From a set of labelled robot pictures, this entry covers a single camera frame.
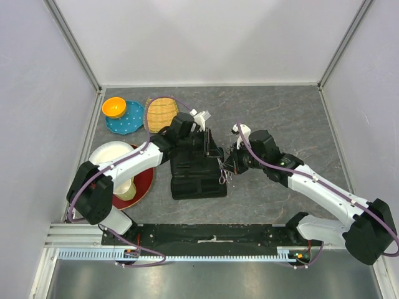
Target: metal edge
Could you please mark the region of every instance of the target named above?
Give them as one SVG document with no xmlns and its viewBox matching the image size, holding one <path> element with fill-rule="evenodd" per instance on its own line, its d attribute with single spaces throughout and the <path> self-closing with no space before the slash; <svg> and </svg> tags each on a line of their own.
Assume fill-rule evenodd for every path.
<svg viewBox="0 0 399 299">
<path fill-rule="evenodd" d="M 345 181 L 347 182 L 349 192 L 355 193 L 355 189 L 353 188 L 352 180 L 350 178 L 349 170 L 348 170 L 347 163 L 346 163 L 346 160 L 345 160 L 344 151 L 342 149 L 341 142 L 340 142 L 340 140 L 338 138 L 338 135 L 337 135 L 337 132 L 335 130 L 335 125 L 334 125 L 334 122 L 333 122 L 333 120 L 331 118 L 331 115 L 330 115 L 330 112 L 329 112 L 329 108 L 328 108 L 327 102 L 325 101 L 323 90 L 321 88 L 319 88 L 319 93 L 320 93 L 320 98 L 322 100 L 322 104 L 323 104 L 323 107 L 324 107 L 324 112 L 325 112 L 325 115 L 327 117 L 327 121 L 329 122 L 330 130 L 331 130 L 331 134 L 332 134 L 332 139 L 334 140 L 335 147 L 336 147 L 337 152 L 338 152 L 339 161 L 341 162 L 341 165 L 342 165 L 342 171 L 344 172 Z"/>
<path fill-rule="evenodd" d="M 340 44 L 337 47 L 337 50 L 332 56 L 331 61 L 329 62 L 326 70 L 324 71 L 318 84 L 319 87 L 323 88 L 327 83 L 328 79 L 331 76 L 331 73 L 334 71 L 335 67 L 339 63 L 342 54 L 345 52 L 346 48 L 348 47 L 350 41 L 352 40 L 352 37 L 356 33 L 360 23 L 362 22 L 364 16 L 366 15 L 367 11 L 369 10 L 373 2 L 374 0 L 363 0 L 363 2 L 361 3 L 359 9 L 356 12 L 355 17 L 350 23 L 344 37 L 342 38 Z"/>
<path fill-rule="evenodd" d="M 92 84 L 93 88 L 96 91 L 101 91 L 102 87 L 97 78 L 95 77 L 93 70 L 90 68 L 85 55 L 83 54 L 82 50 L 80 49 L 71 29 L 68 26 L 65 17 L 62 15 L 57 3 L 55 0 L 43 0 L 46 4 L 48 10 L 52 14 L 55 22 L 59 26 L 62 35 L 64 36 L 65 40 L 69 44 L 72 52 L 74 53 L 76 59 L 79 61 L 79 64 L 82 66 L 84 72 L 86 73 L 87 78 L 89 79 L 90 83 Z"/>
<path fill-rule="evenodd" d="M 385 258 L 380 257 L 373 265 L 375 277 L 377 279 L 378 286 L 380 287 L 381 295 L 383 299 L 397 299 L 398 293 L 392 284 L 389 276 L 387 266 L 385 265 Z"/>
<path fill-rule="evenodd" d="M 317 86 L 318 82 L 215 82 L 215 83 L 149 83 L 103 85 L 103 88 L 138 88 L 138 87 L 228 87 L 228 86 Z"/>
<path fill-rule="evenodd" d="M 331 129 L 332 137 L 334 139 L 335 147 L 337 148 L 339 160 L 342 165 L 342 170 L 344 172 L 344 176 L 345 176 L 345 180 L 348 185 L 348 189 L 351 193 L 356 194 L 355 188 L 352 184 L 351 175 L 350 175 L 348 167 L 347 167 L 347 162 L 345 159 L 344 151 L 342 149 L 341 142 L 340 142 L 339 137 L 334 128 L 334 122 L 329 113 L 327 102 L 325 101 L 325 98 L 324 98 L 323 89 L 319 88 L 319 92 L 320 92 L 320 97 L 322 99 L 325 114 L 327 116 L 327 120 L 330 125 L 330 129 Z M 399 299 L 397 297 L 397 293 L 395 292 L 394 284 L 392 284 L 387 267 L 385 266 L 385 262 L 382 257 L 380 257 L 374 263 L 373 270 L 374 270 L 375 277 L 377 279 L 378 286 L 380 287 L 380 291 L 381 291 L 383 299 Z"/>
<path fill-rule="evenodd" d="M 79 160 L 76 166 L 76 169 L 81 165 L 84 161 L 87 161 L 89 156 L 90 156 L 90 148 L 93 143 L 94 139 L 94 134 L 95 134 L 95 129 L 97 127 L 97 122 L 99 121 L 100 117 L 100 112 L 101 112 L 101 106 L 102 102 L 104 100 L 105 92 L 107 91 L 106 88 L 103 88 L 100 93 L 97 94 L 94 105 L 93 105 L 93 110 L 92 114 L 90 116 L 90 121 L 89 125 L 87 127 L 84 143 L 82 145 L 82 151 L 80 152 Z M 63 215 L 61 217 L 61 222 L 64 222 L 67 218 L 67 212 L 68 212 L 68 207 L 69 203 L 65 200 L 64 205 L 63 205 Z"/>
<path fill-rule="evenodd" d="M 46 299 L 55 270 L 59 249 L 44 248 L 29 299 Z"/>
</svg>

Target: polka dot plate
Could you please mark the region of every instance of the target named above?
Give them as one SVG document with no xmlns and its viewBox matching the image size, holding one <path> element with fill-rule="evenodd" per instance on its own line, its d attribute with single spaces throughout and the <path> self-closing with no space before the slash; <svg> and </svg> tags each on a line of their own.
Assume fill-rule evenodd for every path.
<svg viewBox="0 0 399 299">
<path fill-rule="evenodd" d="M 143 125 L 144 106 L 138 102 L 126 101 L 126 112 L 120 118 L 105 117 L 105 125 L 112 133 L 133 133 Z"/>
</svg>

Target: white frame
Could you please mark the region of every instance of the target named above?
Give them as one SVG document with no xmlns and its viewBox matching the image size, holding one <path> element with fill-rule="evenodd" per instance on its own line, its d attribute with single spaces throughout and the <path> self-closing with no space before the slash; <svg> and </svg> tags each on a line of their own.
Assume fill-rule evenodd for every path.
<svg viewBox="0 0 399 299">
<path fill-rule="evenodd" d="M 95 127 L 97 126 L 97 122 L 98 122 L 99 115 L 100 115 L 101 103 L 103 102 L 103 98 L 104 98 L 104 95 L 105 95 L 105 92 L 106 92 L 106 89 L 108 86 L 107 87 L 101 86 L 99 84 L 99 82 L 97 81 L 97 79 L 95 78 L 95 75 L 92 72 L 90 65 L 88 64 L 87 60 L 85 59 L 85 55 L 81 51 L 76 39 L 74 38 L 74 35 L 70 31 L 70 29 L 67 25 L 67 22 L 65 21 L 58 5 L 55 3 L 55 0 L 44 0 L 44 2 L 46 4 L 46 6 L 49 8 L 51 14 L 53 15 L 54 20 L 59 25 L 60 31 L 64 35 L 68 44 L 70 45 L 73 53 L 76 56 L 76 59 L 81 64 L 81 66 L 84 69 L 85 73 L 87 74 L 91 84 L 93 85 L 94 89 L 96 89 L 96 91 L 97 91 L 97 98 L 96 98 L 95 104 L 93 106 L 92 116 L 90 119 L 89 127 L 87 129 L 85 143 L 83 145 L 82 152 L 81 152 L 80 159 L 79 159 L 79 164 L 81 164 L 82 162 L 88 160 L 88 158 L 89 158 L 89 151 L 90 151 L 90 147 L 91 147 L 91 144 L 92 144 L 92 141 L 94 138 Z M 339 44 L 339 46 L 337 47 L 337 50 L 335 51 L 333 57 L 331 58 L 331 61 L 330 61 L 329 65 L 327 66 L 323 76 L 320 78 L 318 83 L 307 84 L 307 85 L 317 85 L 319 87 L 320 97 L 321 97 L 323 105 L 324 105 L 325 114 L 327 115 L 327 119 L 329 121 L 329 125 L 330 125 L 332 135 L 334 138 L 334 142 L 335 142 L 338 154 L 339 154 L 340 162 L 342 164 L 342 168 L 343 168 L 346 182 L 348 184 L 350 192 L 353 192 L 353 187 L 352 187 L 352 183 L 349 178 L 349 175 L 348 175 L 347 163 L 345 162 L 344 156 L 342 154 L 342 147 L 339 143 L 339 139 L 337 138 L 337 134 L 335 132 L 334 126 L 331 122 L 330 113 L 325 104 L 323 88 L 324 88 L 325 84 L 327 83 L 331 73 L 334 71 L 342 54 L 345 52 L 345 49 L 347 48 L 350 41 L 352 40 L 352 37 L 355 35 L 357 28 L 359 27 L 361 21 L 365 17 L 367 11 L 372 6 L 372 3 L 373 3 L 373 0 L 363 0 L 356 15 L 353 17 L 352 23 L 350 24 L 348 30 L 346 31 L 345 35 L 343 36 L 341 43 Z M 65 201 L 65 206 L 64 206 L 65 213 L 64 213 L 63 218 L 60 220 L 61 223 L 65 221 L 67 206 L 68 206 L 67 202 Z M 62 237 L 53 238 L 51 233 L 57 229 L 62 230 L 62 233 L 60 232 Z M 67 248 L 67 247 L 68 248 L 71 248 L 71 247 L 101 248 L 102 247 L 101 246 L 102 233 L 100 230 L 98 230 L 97 227 L 92 227 L 92 228 L 87 229 L 87 231 L 85 231 L 84 237 L 79 236 L 79 234 L 81 234 L 83 232 L 83 230 L 80 230 L 80 233 L 77 233 L 77 231 L 75 229 L 66 228 L 65 224 L 51 225 L 49 232 L 50 232 L 50 234 L 47 236 L 47 240 L 44 245 L 42 257 L 41 257 L 41 260 L 40 260 L 40 263 L 39 263 L 39 266 L 37 269 L 36 277 L 34 279 L 34 283 L 31 288 L 31 294 L 29 295 L 30 299 L 42 299 L 42 298 L 45 299 L 46 298 L 47 293 L 49 291 L 50 283 L 51 283 L 51 280 L 52 280 L 52 277 L 54 274 L 55 263 L 57 261 L 59 249 Z M 377 260 L 377 262 L 373 265 L 373 269 L 374 269 L 374 272 L 375 272 L 375 275 L 377 278 L 377 282 L 380 287 L 383 298 L 385 298 L 385 299 L 399 298 L 399 297 L 397 297 L 397 294 L 393 287 L 394 284 L 392 284 L 389 274 L 387 273 L 387 267 L 385 265 L 385 260 L 383 257 Z"/>
</svg>

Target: reflective gray floor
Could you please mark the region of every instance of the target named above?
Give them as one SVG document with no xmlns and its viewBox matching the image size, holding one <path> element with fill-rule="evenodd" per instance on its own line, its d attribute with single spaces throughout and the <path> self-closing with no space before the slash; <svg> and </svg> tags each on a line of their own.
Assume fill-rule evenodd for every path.
<svg viewBox="0 0 399 299">
<path fill-rule="evenodd" d="M 111 88 L 105 99 L 123 97 L 145 103 L 147 98 L 172 95 L 198 111 L 209 110 L 208 125 L 223 148 L 236 141 L 231 132 L 236 117 L 253 130 L 269 130 L 282 151 L 303 159 L 319 174 L 346 188 L 344 174 L 316 86 Z M 113 140 L 141 144 L 142 128 L 116 135 L 101 115 L 92 151 Z M 139 223 L 286 223 L 299 211 L 319 217 L 331 215 L 310 199 L 273 183 L 262 171 L 235 176 L 228 196 L 221 199 L 174 201 L 170 165 L 157 167 L 151 191 L 125 210 Z"/>
<path fill-rule="evenodd" d="M 57 262 L 47 299 L 374 299 L 372 268 L 323 252 L 307 270 L 273 263 L 171 263 L 122 269 L 110 262 Z"/>
</svg>

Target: white wall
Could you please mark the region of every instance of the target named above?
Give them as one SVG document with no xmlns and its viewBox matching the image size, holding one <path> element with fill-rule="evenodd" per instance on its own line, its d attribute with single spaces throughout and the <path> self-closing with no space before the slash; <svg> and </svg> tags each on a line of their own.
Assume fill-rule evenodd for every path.
<svg viewBox="0 0 399 299">
<path fill-rule="evenodd" d="M 389 203 L 399 229 L 399 2 L 374 1 L 325 87 L 356 193 Z M 399 287 L 399 258 L 387 259 Z"/>
<path fill-rule="evenodd" d="M 0 290 L 27 298 L 95 92 L 41 0 L 0 3 Z"/>
<path fill-rule="evenodd" d="M 57 0 L 103 85 L 317 82 L 361 0 Z"/>
</svg>

